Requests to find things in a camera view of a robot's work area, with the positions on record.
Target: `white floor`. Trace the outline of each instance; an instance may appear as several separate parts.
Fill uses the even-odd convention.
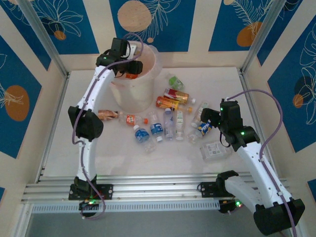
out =
[[[194,112],[201,100],[208,100],[211,108],[218,110],[222,98],[233,96],[242,91],[236,68],[178,68],[163,69],[155,80],[153,103],[146,111],[157,110],[162,121],[163,109],[155,106],[157,96],[168,87],[164,78],[167,72],[176,74],[185,84],[186,92],[197,99]],[[71,176],[78,170],[79,148],[71,143],[72,126],[68,118],[69,106],[75,106],[86,91],[94,71],[72,71],[56,132],[45,166],[44,176]],[[237,98],[244,125],[253,126],[251,114],[245,96]],[[100,109],[119,111],[110,89],[106,91],[104,103]],[[186,133],[194,113],[186,117]],[[96,151],[98,175],[163,175],[163,174],[201,174],[235,170],[248,171],[241,158],[233,153],[226,160],[204,162],[199,147],[208,141],[218,141],[218,129],[212,129],[203,140],[192,145],[186,139],[183,142],[163,141],[157,149],[147,155],[136,143],[132,127],[121,125],[117,120],[106,121],[99,138]]]

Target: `trash bin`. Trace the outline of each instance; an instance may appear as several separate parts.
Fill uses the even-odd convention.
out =
[[[141,48],[140,42],[130,43]],[[143,71],[137,78],[129,79],[123,75],[110,84],[116,102],[122,110],[129,113],[139,113],[150,106],[154,96],[154,80],[162,70],[159,52],[152,45],[144,44],[143,53],[137,61],[143,63]]]

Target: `purple cable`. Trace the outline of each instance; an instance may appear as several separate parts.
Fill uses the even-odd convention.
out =
[[[102,209],[101,214],[98,215],[98,216],[96,216],[96,217],[88,217],[88,218],[87,218],[87,217],[84,217],[84,215],[83,215],[83,209],[81,210],[81,212],[80,212],[81,216],[82,216],[83,218],[85,218],[85,219],[88,219],[88,220],[96,220],[96,219],[99,219],[101,216],[104,215],[106,207],[105,207],[104,198],[102,197],[102,195],[100,194],[100,192],[96,189],[96,187],[91,183],[91,181],[90,181],[90,179],[89,179],[89,177],[88,177],[88,175],[87,175],[87,173],[86,173],[86,171],[85,171],[85,169],[84,169],[83,153],[84,153],[84,146],[85,146],[85,143],[84,143],[82,140],[78,140],[78,141],[75,142],[76,129],[77,129],[77,126],[78,126],[79,119],[80,119],[80,117],[81,117],[81,115],[82,115],[82,113],[83,113],[83,111],[84,111],[84,108],[85,108],[85,106],[88,104],[88,99],[89,99],[89,97],[90,97],[90,95],[91,95],[91,93],[92,93],[92,91],[93,91],[93,89],[94,89],[96,83],[99,81],[99,78],[102,76],[102,74],[103,74],[108,68],[110,68],[110,67],[112,67],[112,66],[114,66],[114,65],[131,62],[131,61],[137,59],[138,57],[140,57],[140,56],[142,55],[142,52],[143,52],[143,49],[144,49],[144,43],[143,43],[142,39],[141,39],[137,34],[135,34],[135,33],[128,33],[128,34],[126,34],[126,35],[123,37],[123,39],[126,39],[128,36],[135,36],[135,37],[137,37],[137,38],[139,39],[140,43],[142,44],[142,47],[141,47],[141,49],[140,49],[140,52],[139,52],[135,57],[133,57],[132,59],[128,59],[128,60],[123,60],[123,61],[111,63],[110,65],[106,66],[106,67],[99,73],[99,75],[97,76],[97,78],[94,80],[94,82],[93,82],[93,84],[92,84],[90,90],[88,91],[87,97],[86,97],[86,99],[84,100],[83,106],[82,106],[81,110],[79,111],[78,116],[76,117],[76,120],[75,120],[75,124],[74,124],[74,129],[73,129],[73,134],[72,134],[72,143],[73,143],[74,145],[76,145],[76,144],[78,144],[78,143],[81,143],[81,144],[82,144],[82,149],[81,149],[81,153],[80,153],[80,165],[81,165],[81,167],[82,167],[83,175],[85,176],[85,178],[86,178],[88,184],[92,187],[92,189],[93,189],[93,190],[96,192],[96,194],[99,196],[99,198],[100,198],[100,200],[102,201],[102,204],[103,204],[103,209]]]
[[[266,95],[269,95],[269,96],[275,101],[276,106],[277,106],[277,109],[278,109],[278,111],[279,111],[279,113],[280,113],[280,121],[279,121],[279,123],[278,123],[278,125],[277,125],[275,131],[270,135],[270,137],[267,138],[267,140],[263,143],[263,145],[262,145],[262,147],[261,147],[261,149],[260,149],[259,157],[260,157],[260,160],[262,160],[264,148],[266,147],[266,145],[268,144],[268,142],[270,142],[270,140],[276,135],[276,133],[277,133],[277,132],[279,131],[279,129],[281,128],[282,121],[283,121],[283,111],[282,111],[282,107],[281,107],[279,101],[278,101],[273,95],[271,95],[270,93],[268,93],[268,92],[266,92],[266,91],[264,91],[264,90],[260,90],[260,89],[246,90],[246,91],[243,91],[243,92],[241,92],[241,93],[238,93],[237,95],[234,95],[234,96],[228,98],[227,100],[232,100],[232,99],[234,99],[234,98],[236,98],[236,97],[238,97],[238,96],[240,96],[240,95],[242,95],[242,94],[249,93],[249,92],[252,92],[252,91],[257,91],[257,92],[261,92],[261,93],[264,93],[264,94],[266,94]],[[266,163],[265,163],[264,161],[262,161],[261,163],[262,163],[264,169],[266,170],[267,174],[269,175],[270,179],[272,180],[272,182],[273,182],[273,184],[274,184],[276,190],[277,190],[278,192],[281,192],[281,189],[279,188],[279,186],[278,186],[276,180],[274,179],[273,175],[272,175],[271,172],[269,171],[269,169],[268,169]],[[288,204],[287,204],[287,202],[286,202],[286,200],[285,200],[285,197],[284,197],[283,195],[280,195],[280,198],[282,199],[282,201],[283,201],[283,203],[284,203],[284,206],[285,206],[285,208],[286,208],[288,217],[289,217],[289,219],[290,219],[291,227],[292,227],[292,230],[293,230],[293,235],[294,235],[294,237],[297,237],[296,228],[295,228],[295,223],[294,223],[294,220],[293,220],[293,216],[292,216],[291,210],[290,210],[290,208],[289,208],[289,206],[288,206]]]

